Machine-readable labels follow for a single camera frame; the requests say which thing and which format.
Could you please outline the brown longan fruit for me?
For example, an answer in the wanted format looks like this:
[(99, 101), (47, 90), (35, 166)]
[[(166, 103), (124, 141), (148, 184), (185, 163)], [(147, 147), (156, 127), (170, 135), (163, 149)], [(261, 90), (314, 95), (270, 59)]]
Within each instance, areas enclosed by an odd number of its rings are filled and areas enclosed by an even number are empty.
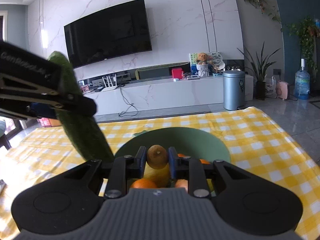
[(152, 145), (147, 151), (147, 163), (156, 170), (163, 169), (168, 163), (168, 153), (161, 145)]

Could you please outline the pink piggy heater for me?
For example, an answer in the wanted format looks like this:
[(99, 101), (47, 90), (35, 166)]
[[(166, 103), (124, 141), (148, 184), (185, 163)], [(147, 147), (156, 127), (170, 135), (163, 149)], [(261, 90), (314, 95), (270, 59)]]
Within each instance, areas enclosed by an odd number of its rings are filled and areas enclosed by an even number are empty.
[(277, 98), (287, 100), (290, 96), (289, 84), (285, 81), (278, 81), (276, 85)]

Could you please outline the hanging vine plant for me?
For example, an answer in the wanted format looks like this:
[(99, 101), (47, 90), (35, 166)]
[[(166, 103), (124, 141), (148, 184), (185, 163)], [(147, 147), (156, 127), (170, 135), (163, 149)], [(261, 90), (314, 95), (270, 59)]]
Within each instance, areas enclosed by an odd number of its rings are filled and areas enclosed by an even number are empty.
[[(266, 14), (272, 21), (281, 24), (279, 10), (276, 6), (271, 6), (266, 0), (244, 0), (244, 2), (260, 10), (261, 14)], [(284, 28), (290, 36), (295, 35), (298, 37), (300, 46), (300, 53), (306, 60), (306, 65), (311, 70), (318, 72), (318, 68), (314, 61), (315, 39), (319, 38), (319, 27), (310, 16), (302, 18), (297, 23), (285, 24)]]

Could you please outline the blue water jug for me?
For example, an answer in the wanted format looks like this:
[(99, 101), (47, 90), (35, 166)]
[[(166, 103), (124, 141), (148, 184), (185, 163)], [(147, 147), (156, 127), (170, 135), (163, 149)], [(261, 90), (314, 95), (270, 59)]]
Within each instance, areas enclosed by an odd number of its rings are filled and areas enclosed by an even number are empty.
[(305, 59), (301, 58), (300, 68), (295, 74), (294, 96), (308, 100), (310, 93), (310, 74), (306, 70)]

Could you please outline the red box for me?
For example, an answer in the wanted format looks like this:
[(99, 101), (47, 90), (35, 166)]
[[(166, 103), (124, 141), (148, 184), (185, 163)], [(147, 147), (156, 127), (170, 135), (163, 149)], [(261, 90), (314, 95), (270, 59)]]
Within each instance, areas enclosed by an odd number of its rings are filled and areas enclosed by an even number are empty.
[(181, 67), (180, 68), (172, 68), (171, 74), (174, 79), (181, 80), (184, 78), (184, 71)]

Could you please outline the black wall television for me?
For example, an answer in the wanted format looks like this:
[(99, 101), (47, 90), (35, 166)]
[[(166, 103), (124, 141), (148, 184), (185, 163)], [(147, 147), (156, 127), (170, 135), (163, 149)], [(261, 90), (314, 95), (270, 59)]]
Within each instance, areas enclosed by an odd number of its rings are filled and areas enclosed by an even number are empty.
[(152, 50), (145, 1), (114, 5), (64, 26), (73, 68)]

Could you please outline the potted snake plant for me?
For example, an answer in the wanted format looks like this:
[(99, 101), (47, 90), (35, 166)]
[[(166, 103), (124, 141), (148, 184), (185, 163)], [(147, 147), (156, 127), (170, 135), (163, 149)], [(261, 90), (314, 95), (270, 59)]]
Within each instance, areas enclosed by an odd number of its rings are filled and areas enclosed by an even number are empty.
[(244, 46), (244, 50), (238, 51), (244, 56), (245, 59), (249, 61), (250, 69), (253, 71), (253, 74), (256, 79), (255, 83), (255, 96), (256, 99), (265, 100), (265, 88), (266, 88), (266, 73), (270, 66), (274, 65), (276, 61), (270, 61), (270, 58), (280, 51), (280, 48), (276, 49), (274, 52), (268, 55), (264, 55), (265, 42), (263, 42), (260, 54), (255, 52), (255, 58), (253, 58), (252, 54), (249, 50)]

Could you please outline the orange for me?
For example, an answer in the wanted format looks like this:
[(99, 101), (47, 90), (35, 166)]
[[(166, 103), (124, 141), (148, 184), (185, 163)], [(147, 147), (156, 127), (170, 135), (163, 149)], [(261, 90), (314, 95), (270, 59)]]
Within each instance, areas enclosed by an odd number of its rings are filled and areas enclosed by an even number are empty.
[(156, 189), (157, 185), (151, 180), (142, 178), (135, 180), (130, 187), (133, 189)]

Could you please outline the green yellow pear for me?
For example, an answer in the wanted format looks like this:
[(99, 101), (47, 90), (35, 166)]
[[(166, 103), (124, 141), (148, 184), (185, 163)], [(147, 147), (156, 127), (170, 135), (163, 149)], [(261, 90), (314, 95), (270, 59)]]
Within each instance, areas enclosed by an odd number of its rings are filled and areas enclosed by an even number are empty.
[(171, 183), (170, 167), (167, 164), (162, 169), (154, 169), (146, 164), (143, 178), (153, 181), (157, 187), (167, 187)]

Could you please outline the white paper fan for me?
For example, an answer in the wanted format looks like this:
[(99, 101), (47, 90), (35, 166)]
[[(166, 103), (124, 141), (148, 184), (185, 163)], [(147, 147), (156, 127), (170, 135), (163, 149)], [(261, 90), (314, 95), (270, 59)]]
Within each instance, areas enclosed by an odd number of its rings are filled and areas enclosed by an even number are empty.
[(222, 55), (217, 51), (208, 53), (208, 64), (211, 65), (215, 73), (223, 72), (225, 69)]

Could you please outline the green cushioned chair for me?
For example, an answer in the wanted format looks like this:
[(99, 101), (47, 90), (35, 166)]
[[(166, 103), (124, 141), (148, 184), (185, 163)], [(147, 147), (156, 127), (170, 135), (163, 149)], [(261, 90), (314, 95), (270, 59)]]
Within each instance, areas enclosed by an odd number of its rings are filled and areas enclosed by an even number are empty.
[(11, 148), (11, 144), (5, 135), (6, 123), (4, 120), (0, 120), (0, 147), (4, 146), (7, 150)]

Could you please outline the green plastic bowl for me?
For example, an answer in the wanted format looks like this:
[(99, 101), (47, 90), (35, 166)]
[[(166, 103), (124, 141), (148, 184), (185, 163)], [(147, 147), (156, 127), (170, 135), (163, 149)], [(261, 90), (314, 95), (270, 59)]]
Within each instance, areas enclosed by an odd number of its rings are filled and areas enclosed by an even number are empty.
[[(142, 131), (125, 143), (117, 152), (116, 157), (127, 153), (136, 154), (141, 146), (150, 148), (152, 145), (161, 145), (166, 150), (174, 147), (177, 153), (205, 159), (211, 163), (216, 159), (230, 161), (230, 155), (225, 144), (212, 134), (200, 129), (188, 127), (169, 127), (153, 131)], [(173, 182), (167, 187), (153, 189), (160, 194), (164, 188), (172, 187)]]

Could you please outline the silver trash can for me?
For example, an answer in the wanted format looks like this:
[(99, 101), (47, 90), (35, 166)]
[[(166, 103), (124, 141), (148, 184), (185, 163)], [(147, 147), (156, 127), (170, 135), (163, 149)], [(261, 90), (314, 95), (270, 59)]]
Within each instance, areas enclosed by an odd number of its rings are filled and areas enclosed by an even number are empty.
[(238, 70), (223, 72), (223, 106), (229, 111), (245, 105), (245, 73)]

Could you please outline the teddy bear toy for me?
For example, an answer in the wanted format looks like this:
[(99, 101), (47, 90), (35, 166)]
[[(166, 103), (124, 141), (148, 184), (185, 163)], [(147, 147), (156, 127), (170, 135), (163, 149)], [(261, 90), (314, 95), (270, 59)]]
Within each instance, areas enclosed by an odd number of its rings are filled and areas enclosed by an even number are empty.
[(208, 55), (206, 53), (197, 53), (196, 64), (207, 64)]

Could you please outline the green cucumber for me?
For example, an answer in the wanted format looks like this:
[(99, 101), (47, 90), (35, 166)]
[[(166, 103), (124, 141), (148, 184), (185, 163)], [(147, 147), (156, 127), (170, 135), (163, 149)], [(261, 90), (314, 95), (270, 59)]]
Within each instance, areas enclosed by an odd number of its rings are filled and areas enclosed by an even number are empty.
[[(67, 57), (54, 51), (48, 61), (61, 67), (62, 83), (67, 92), (82, 95), (73, 67)], [(76, 151), (85, 159), (99, 159), (105, 163), (114, 161), (114, 154), (93, 117), (57, 110), (56, 115)]]

